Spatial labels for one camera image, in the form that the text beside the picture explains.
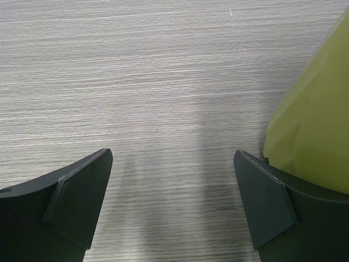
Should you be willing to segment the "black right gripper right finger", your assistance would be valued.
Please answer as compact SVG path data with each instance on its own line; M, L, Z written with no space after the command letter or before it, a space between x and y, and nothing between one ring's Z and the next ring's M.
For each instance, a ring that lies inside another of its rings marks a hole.
M348 261L348 194L302 180L242 150L233 161L261 261Z

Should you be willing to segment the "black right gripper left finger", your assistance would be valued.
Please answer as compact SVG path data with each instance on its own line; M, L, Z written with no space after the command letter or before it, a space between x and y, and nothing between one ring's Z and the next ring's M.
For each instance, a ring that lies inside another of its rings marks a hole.
M83 261L112 169L109 148L1 189L1 261Z

